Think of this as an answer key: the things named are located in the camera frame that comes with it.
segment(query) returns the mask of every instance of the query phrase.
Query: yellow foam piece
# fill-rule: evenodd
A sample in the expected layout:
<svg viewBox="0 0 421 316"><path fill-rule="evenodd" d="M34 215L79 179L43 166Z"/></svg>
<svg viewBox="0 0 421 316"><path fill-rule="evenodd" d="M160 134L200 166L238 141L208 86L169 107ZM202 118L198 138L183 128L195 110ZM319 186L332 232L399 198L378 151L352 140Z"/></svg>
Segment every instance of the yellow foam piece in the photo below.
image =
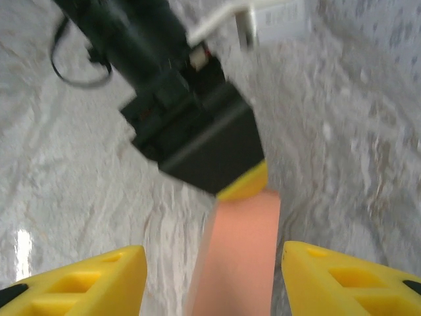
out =
<svg viewBox="0 0 421 316"><path fill-rule="evenodd" d="M146 275L143 247L125 247L17 282L0 316L137 316Z"/></svg>
<svg viewBox="0 0 421 316"><path fill-rule="evenodd" d="M292 314L421 315L421 278L302 242L286 242L282 274Z"/></svg>
<svg viewBox="0 0 421 316"><path fill-rule="evenodd" d="M219 201L233 201L255 196L268 184L268 165L262 161L217 194Z"/></svg>

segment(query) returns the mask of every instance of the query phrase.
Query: white plastic part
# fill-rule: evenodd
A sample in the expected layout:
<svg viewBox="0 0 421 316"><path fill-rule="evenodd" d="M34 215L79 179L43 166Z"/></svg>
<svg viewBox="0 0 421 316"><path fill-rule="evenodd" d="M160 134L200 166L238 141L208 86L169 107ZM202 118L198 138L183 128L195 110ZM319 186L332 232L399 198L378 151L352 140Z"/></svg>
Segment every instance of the white plastic part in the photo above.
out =
<svg viewBox="0 0 421 316"><path fill-rule="evenodd" d="M254 0L222 5L192 30L187 37L191 46L208 38L233 16L237 22L240 45L254 47L272 41L301 39L309 32L310 18L306 0Z"/></svg>

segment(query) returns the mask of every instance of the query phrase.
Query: black cable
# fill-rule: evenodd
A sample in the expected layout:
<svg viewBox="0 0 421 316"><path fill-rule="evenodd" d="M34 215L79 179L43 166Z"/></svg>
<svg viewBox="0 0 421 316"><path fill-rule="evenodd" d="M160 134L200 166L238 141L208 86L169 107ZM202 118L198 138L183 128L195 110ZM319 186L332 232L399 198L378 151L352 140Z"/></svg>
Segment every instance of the black cable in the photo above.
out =
<svg viewBox="0 0 421 316"><path fill-rule="evenodd" d="M63 39L68 33L68 25L69 25L69 18L67 16L64 16L63 19L60 21L59 25L57 26L57 31L55 32L53 44L51 46L50 50L50 62L51 66L53 67L53 70L55 74L66 84L69 86L75 87L75 88L81 88L81 89L94 89L94 88L100 88L101 86L104 86L110 79L112 75L112 66L110 62L106 59L102 59L101 62L98 61L98 63L101 63L105 68L107 68L108 74L106 74L104 77L98 79L97 81L92 82L80 82L80 81L73 81L70 79L67 79L63 77L63 75L59 72L57 67L55 66L54 57L55 53L57 51L57 48Z"/></svg>

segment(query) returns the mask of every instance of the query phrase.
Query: gray marbled tabletop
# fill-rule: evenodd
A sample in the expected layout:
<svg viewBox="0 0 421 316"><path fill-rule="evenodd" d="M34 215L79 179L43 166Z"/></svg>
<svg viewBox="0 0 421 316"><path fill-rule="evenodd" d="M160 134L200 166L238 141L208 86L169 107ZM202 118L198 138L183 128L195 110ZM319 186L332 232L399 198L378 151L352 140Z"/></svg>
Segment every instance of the gray marbled tabletop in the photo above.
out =
<svg viewBox="0 0 421 316"><path fill-rule="evenodd" d="M171 5L191 26L220 2ZM412 2L390 26L398 47L418 40L416 10L412 32L403 20ZM270 185L283 199L278 253L284 241L303 240L421 276L418 62L401 72L382 48L387 36L375 47L341 18L364 7L354 20L362 21L380 3L321 5L305 42L245 53L232 22L210 46L256 113ZM133 132L117 111L132 94L123 79L86 92L56 78L48 46L57 14L50 0L0 1L0 286L143 244L143 315L181 315L213 200L159 174L130 146ZM377 34L388 32L383 20L364 30L375 23ZM97 75L84 44L73 29L58 58L73 78ZM402 48L399 64L415 54ZM275 277L273 312L287 315L279 265Z"/></svg>
<svg viewBox="0 0 421 316"><path fill-rule="evenodd" d="M328 0L421 87L420 0Z"/></svg>

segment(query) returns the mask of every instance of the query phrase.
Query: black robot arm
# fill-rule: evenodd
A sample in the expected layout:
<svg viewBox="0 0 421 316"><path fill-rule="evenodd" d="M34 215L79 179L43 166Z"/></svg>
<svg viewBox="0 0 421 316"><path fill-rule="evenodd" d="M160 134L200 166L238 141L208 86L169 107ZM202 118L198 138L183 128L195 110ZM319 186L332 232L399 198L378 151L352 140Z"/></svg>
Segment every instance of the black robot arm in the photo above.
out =
<svg viewBox="0 0 421 316"><path fill-rule="evenodd" d="M159 169L211 194L264 161L255 117L166 0L54 0L135 89L121 113Z"/></svg>

